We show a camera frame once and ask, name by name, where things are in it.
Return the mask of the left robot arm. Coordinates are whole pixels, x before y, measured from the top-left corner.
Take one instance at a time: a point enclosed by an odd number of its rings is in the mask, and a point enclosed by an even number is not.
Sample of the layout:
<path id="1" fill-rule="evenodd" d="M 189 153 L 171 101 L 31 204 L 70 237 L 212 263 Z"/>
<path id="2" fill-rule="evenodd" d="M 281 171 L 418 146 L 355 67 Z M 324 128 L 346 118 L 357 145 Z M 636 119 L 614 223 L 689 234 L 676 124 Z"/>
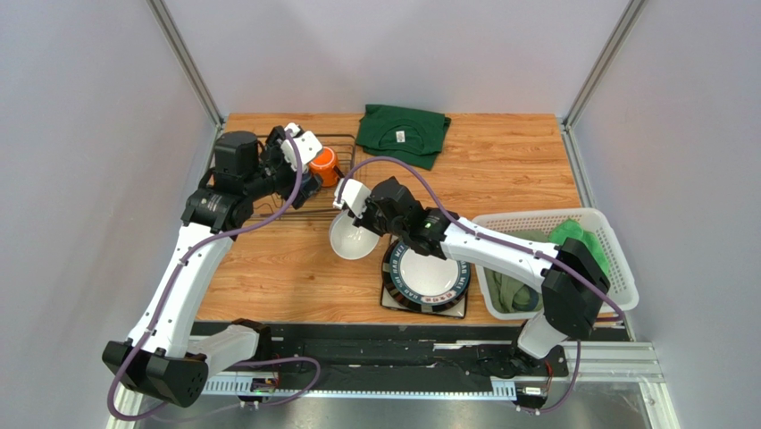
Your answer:
<path id="1" fill-rule="evenodd" d="M 323 145 L 295 123 L 276 126 L 266 140 L 250 131 L 223 133 L 213 145 L 213 166 L 188 197 L 172 260 L 147 309 L 126 340 L 110 341 L 102 360 L 126 389 L 187 408 L 208 379 L 240 362 L 272 358 L 270 326 L 239 318 L 197 345 L 190 334 L 211 280 L 238 236 L 254 203 L 277 195 L 278 211 L 298 209 L 322 187 L 309 164 Z"/>

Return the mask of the blue mug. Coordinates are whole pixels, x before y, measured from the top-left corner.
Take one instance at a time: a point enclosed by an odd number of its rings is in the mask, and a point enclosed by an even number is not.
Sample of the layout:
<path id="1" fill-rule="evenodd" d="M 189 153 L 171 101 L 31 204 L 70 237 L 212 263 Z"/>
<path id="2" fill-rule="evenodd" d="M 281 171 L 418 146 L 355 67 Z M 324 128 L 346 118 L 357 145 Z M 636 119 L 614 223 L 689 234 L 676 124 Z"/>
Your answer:
<path id="1" fill-rule="evenodd" d="M 322 188 L 322 178 L 318 174 L 308 172 L 303 175 L 300 196 L 304 199 L 312 198 Z"/>

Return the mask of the orange mug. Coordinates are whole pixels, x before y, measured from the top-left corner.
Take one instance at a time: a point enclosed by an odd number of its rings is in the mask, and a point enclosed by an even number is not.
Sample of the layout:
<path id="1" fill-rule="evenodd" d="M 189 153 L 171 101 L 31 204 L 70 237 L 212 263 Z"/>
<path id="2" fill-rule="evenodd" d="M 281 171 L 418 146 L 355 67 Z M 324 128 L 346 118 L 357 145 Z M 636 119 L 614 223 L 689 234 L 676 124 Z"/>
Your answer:
<path id="1" fill-rule="evenodd" d="M 343 178 L 343 172 L 339 168 L 339 158 L 331 147 L 324 147 L 322 152 L 309 163 L 312 174 L 322 180 L 324 188 L 335 187 Z"/>

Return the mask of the white ribbed bowl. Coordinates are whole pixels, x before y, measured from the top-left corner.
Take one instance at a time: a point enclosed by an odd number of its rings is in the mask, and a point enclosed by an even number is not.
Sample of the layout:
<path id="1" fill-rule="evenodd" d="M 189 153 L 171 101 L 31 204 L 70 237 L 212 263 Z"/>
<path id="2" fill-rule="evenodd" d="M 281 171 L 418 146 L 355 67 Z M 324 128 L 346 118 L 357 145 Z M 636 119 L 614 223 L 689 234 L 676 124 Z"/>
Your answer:
<path id="1" fill-rule="evenodd" d="M 354 220 L 348 210 L 343 210 L 334 218 L 329 228 L 329 241 L 333 252 L 346 260 L 367 257 L 380 241 L 380 236 L 374 232 L 354 226 Z"/>

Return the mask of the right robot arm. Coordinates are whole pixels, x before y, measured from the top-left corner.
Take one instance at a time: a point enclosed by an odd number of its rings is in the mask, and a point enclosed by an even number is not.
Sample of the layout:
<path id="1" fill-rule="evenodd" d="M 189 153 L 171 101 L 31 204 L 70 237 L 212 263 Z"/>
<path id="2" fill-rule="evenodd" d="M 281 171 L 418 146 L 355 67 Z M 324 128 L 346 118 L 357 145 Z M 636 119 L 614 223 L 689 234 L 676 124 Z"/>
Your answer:
<path id="1" fill-rule="evenodd" d="M 373 189 L 344 179 L 335 191 L 334 205 L 347 211 L 353 228 L 376 236 L 395 235 L 421 257 L 478 265 L 537 291 L 543 307 L 511 344 L 510 375 L 528 375 L 544 367 L 552 349 L 563 341 L 588 339 L 601 308 L 610 301 L 610 281 L 603 268 L 576 238 L 553 244 L 489 230 L 441 204 L 423 207 L 394 177 Z"/>

